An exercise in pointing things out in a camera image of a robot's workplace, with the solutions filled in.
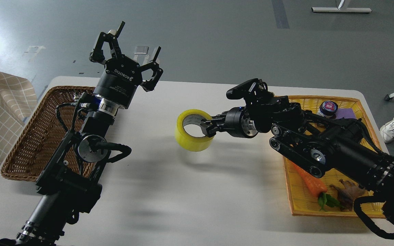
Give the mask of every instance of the yellow plastic basket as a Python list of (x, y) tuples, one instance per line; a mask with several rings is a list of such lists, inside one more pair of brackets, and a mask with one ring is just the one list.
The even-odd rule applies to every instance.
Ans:
[[(289, 96), (289, 99), (291, 102), (300, 103), (303, 110), (311, 110), (313, 112), (317, 112), (320, 104), (326, 100), (334, 101), (338, 104), (339, 108), (352, 109), (355, 116), (357, 118), (361, 118), (362, 122), (367, 126), (367, 129), (369, 130), (369, 133), (375, 145), (380, 148), (380, 144), (375, 134), (375, 131), (373, 130), (372, 124), (370, 123), (366, 112), (364, 111), (363, 106), (358, 99), (313, 95)], [(361, 141), (361, 144), (369, 149), (372, 149), (365, 139)], [(326, 211), (319, 211), (320, 206), (317, 203), (317, 198), (310, 194), (302, 178), (297, 173), (297, 171), (294, 170), (294, 163), (286, 159), (285, 157), (283, 159), (286, 174), (288, 198), (292, 215), (357, 217), (355, 212), (342, 212), (338, 207), (325, 206)], [(330, 171), (326, 172), (325, 176), (321, 178), (321, 180), (328, 186), (327, 193), (334, 198), (337, 198), (337, 191), (334, 188), (329, 187), (329, 185), (333, 184), (343, 189), (344, 186), (339, 182), (339, 179), (351, 180), (335, 169), (331, 169)], [(361, 205), (361, 208), (371, 218), (384, 218), (381, 210), (382, 205), (382, 203), (363, 204)]]

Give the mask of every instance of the purple paper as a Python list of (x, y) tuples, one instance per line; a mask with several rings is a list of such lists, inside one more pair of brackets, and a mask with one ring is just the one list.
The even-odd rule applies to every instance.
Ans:
[(352, 109), (337, 109), (337, 112), (335, 112), (335, 118), (336, 119), (356, 119), (354, 111)]

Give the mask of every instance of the yellow tape roll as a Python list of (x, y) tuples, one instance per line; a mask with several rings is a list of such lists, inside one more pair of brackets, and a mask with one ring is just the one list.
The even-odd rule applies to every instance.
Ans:
[(174, 135), (175, 140), (182, 148), (199, 152), (209, 147), (214, 137), (194, 137), (189, 135), (184, 128), (191, 124), (200, 126), (201, 120), (212, 120), (212, 117), (198, 109), (189, 109), (179, 115)]

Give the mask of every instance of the table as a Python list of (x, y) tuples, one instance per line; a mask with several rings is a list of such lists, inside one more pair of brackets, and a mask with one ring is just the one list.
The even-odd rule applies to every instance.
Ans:
[[(97, 81), (57, 77), (49, 88)], [(139, 88), (106, 135), (110, 142), (131, 146), (132, 154), (106, 165), (102, 197), (90, 214), (66, 225), (58, 245), (394, 245), (358, 218), (291, 216), (282, 156), (270, 148), (269, 134), (243, 139), (218, 133), (207, 150), (197, 153), (179, 147), (174, 139), (178, 115), (193, 108), (214, 115), (243, 106), (225, 98), (233, 86), (161, 81), (153, 92)], [(269, 90), (358, 98), (376, 126), (360, 92)], [(39, 199), (34, 183), (0, 176), (0, 238), (14, 238)], [(394, 232), (388, 221), (375, 221)]]

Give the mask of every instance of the brown wicker basket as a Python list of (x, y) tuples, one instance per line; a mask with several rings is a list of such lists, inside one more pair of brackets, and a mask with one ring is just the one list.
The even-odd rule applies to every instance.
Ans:
[[(56, 86), (48, 90), (7, 156), (1, 168), (2, 176), (12, 180), (36, 181), (65, 135), (56, 118), (56, 106), (73, 102), (75, 93), (93, 91), (94, 87), (83, 86)], [(64, 123), (70, 126), (74, 108), (62, 107), (60, 112)], [(76, 121), (77, 131), (82, 124), (83, 120)], [(69, 162), (68, 167), (78, 173), (73, 151), (67, 153), (65, 160)], [(84, 163), (83, 176), (87, 177), (93, 167), (93, 163)]]

